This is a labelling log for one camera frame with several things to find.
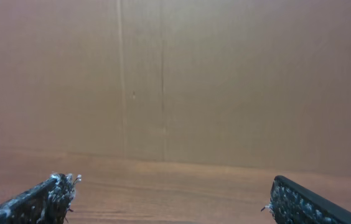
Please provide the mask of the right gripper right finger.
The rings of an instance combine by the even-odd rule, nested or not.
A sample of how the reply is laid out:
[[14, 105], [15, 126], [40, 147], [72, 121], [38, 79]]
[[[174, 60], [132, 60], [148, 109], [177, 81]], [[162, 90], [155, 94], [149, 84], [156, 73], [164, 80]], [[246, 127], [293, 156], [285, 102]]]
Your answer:
[[313, 191], [277, 175], [268, 210], [277, 224], [351, 224], [351, 212]]

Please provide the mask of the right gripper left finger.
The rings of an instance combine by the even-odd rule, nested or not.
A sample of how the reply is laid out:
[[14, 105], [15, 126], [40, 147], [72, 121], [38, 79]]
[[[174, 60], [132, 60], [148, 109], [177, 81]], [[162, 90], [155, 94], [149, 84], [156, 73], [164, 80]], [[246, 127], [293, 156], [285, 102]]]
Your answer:
[[0, 224], [63, 224], [76, 196], [79, 174], [52, 174], [33, 188], [0, 204]]

